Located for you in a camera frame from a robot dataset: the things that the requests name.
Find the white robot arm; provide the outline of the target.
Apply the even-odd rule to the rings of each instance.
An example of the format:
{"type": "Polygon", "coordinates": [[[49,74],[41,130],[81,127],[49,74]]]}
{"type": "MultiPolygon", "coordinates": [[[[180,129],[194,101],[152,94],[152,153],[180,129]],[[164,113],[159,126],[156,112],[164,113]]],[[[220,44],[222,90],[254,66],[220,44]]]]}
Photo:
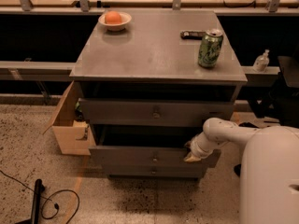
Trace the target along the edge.
{"type": "Polygon", "coordinates": [[[234,143],[242,150],[239,224],[299,224],[299,129],[241,127],[211,118],[186,143],[186,162],[234,143]]]}

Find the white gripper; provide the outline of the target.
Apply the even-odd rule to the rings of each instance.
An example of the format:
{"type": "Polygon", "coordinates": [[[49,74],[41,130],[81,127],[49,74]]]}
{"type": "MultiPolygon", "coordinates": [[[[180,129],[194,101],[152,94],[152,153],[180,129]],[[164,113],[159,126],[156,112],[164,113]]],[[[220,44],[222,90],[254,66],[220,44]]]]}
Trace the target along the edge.
{"type": "Polygon", "coordinates": [[[207,158],[215,149],[220,149],[225,141],[209,140],[204,133],[196,135],[191,141],[184,144],[190,152],[184,157],[185,162],[198,162],[207,158]]]}

